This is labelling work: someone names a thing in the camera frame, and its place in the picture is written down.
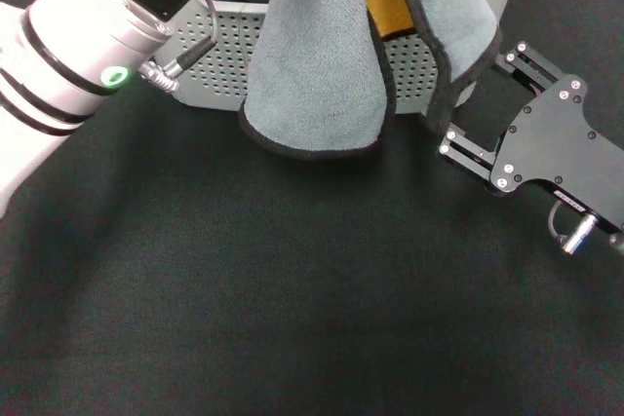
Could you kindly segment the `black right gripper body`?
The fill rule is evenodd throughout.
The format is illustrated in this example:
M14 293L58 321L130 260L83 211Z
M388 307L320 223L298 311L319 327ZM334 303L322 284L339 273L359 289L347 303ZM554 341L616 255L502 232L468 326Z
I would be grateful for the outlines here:
M583 106L587 84L566 75L532 100L505 133L490 180L507 180L511 193L523 183L545 181L595 214L607 232L623 228L623 150L593 130Z

